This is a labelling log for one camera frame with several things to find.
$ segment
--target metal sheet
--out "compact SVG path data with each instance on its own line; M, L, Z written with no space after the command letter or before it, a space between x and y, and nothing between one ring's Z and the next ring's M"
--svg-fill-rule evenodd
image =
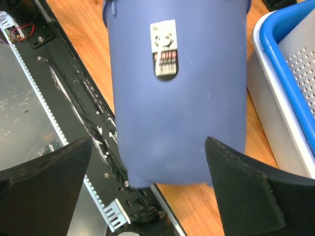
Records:
M62 142L10 46L0 44L0 171L37 158ZM69 236L103 236L106 224L85 185Z

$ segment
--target white laundry basket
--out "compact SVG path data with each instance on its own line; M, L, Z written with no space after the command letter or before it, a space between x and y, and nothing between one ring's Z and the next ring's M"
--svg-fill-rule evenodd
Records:
M255 51L248 60L248 90L280 169L311 178L315 178L314 8L315 0L309 0L263 16L253 29ZM268 29L268 22L261 30L270 16L274 28ZM266 29L276 32L273 38Z

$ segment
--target black cylinder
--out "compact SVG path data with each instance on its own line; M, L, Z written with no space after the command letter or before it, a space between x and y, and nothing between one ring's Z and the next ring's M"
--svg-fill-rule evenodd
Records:
M7 14L18 24L28 24L37 16L38 8L32 0L16 0Z

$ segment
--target label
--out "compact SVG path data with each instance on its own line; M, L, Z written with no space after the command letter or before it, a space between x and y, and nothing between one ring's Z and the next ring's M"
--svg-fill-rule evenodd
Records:
M153 70L157 78L170 81L178 74L175 20L150 25Z

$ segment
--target black and white sticker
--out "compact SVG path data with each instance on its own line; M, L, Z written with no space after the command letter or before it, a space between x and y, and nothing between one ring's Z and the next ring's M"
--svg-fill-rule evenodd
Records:
M154 74L169 81L178 74L178 50L175 20L150 25Z

